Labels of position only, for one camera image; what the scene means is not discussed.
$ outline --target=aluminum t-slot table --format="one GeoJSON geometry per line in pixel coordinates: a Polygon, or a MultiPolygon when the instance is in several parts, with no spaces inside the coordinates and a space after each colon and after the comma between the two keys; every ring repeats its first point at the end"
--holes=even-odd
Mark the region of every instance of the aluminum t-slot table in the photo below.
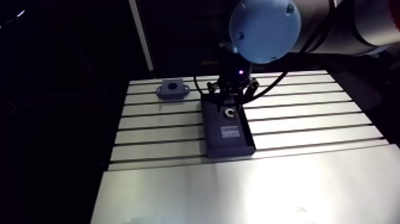
{"type": "MultiPolygon", "coordinates": [[[[260,90],[280,73],[252,74],[260,90]]],[[[217,76],[199,77],[199,85],[217,76]]],[[[204,155],[200,95],[131,81],[92,223],[398,223],[400,151],[326,71],[245,105],[251,157],[204,155]]]]}

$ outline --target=sticker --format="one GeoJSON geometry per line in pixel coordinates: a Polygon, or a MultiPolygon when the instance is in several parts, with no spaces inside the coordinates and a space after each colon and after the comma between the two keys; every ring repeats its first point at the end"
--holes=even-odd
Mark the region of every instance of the sticker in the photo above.
{"type": "Polygon", "coordinates": [[[222,138],[237,138],[240,137],[239,128],[237,126],[221,127],[222,138]]]}

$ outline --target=black cable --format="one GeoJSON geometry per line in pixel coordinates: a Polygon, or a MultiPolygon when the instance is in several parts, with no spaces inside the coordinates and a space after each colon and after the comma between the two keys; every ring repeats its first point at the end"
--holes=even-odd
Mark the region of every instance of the black cable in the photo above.
{"type": "MultiPolygon", "coordinates": [[[[271,85],[269,85],[268,87],[266,87],[263,91],[261,91],[259,94],[254,95],[253,97],[251,97],[249,100],[245,101],[245,102],[238,102],[239,104],[247,104],[251,101],[254,101],[256,99],[258,99],[259,97],[265,95],[267,92],[269,92],[271,89],[273,89],[276,85],[279,84],[279,82],[286,77],[286,75],[290,72],[290,70],[294,67],[297,67],[297,65],[301,62],[301,57],[304,56],[304,54],[306,53],[307,49],[311,46],[311,44],[314,42],[314,40],[318,37],[318,35],[325,31],[328,32],[331,28],[332,28],[332,19],[336,16],[336,13],[338,11],[338,8],[341,8],[340,6],[343,5],[343,2],[338,5],[334,10],[329,11],[327,17],[317,26],[317,28],[315,29],[315,31],[313,31],[313,33],[311,34],[311,36],[308,38],[308,40],[306,41],[306,43],[304,44],[304,46],[301,48],[301,50],[298,52],[297,54],[297,58],[295,60],[294,63],[292,63],[291,66],[287,66],[286,71],[284,71],[271,85]]],[[[199,85],[197,83],[197,78],[196,75],[193,76],[193,81],[195,82],[195,86],[197,91],[200,93],[201,96],[204,96],[203,92],[201,91],[201,89],[199,88],[199,85]]],[[[236,104],[222,104],[220,106],[222,107],[232,107],[236,104]]]]}

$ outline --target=gray bracket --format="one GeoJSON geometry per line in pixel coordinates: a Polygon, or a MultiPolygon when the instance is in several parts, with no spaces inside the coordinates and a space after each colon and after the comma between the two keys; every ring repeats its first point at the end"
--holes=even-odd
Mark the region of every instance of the gray bracket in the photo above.
{"type": "Polygon", "coordinates": [[[183,99],[190,92],[190,88],[183,84],[182,79],[164,79],[155,93],[163,100],[183,99]]]}

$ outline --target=mounting hole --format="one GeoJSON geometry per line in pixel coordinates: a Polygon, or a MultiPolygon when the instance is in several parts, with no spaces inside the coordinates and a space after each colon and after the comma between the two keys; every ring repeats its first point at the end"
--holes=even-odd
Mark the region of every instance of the mounting hole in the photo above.
{"type": "Polygon", "coordinates": [[[234,118],[236,115],[236,110],[232,109],[232,108],[228,108],[225,110],[225,116],[227,116],[228,118],[234,118]]]}
{"type": "Polygon", "coordinates": [[[291,15],[295,11],[295,7],[292,4],[287,5],[286,14],[291,15]]]}
{"type": "Polygon", "coordinates": [[[174,83],[174,82],[171,82],[171,83],[168,84],[168,88],[169,89],[176,89],[177,87],[178,87],[178,85],[176,83],[174,83]]]}
{"type": "Polygon", "coordinates": [[[237,38],[238,38],[239,40],[242,40],[242,39],[245,38],[245,34],[242,33],[242,32],[239,32],[239,33],[237,34],[237,38]]]}

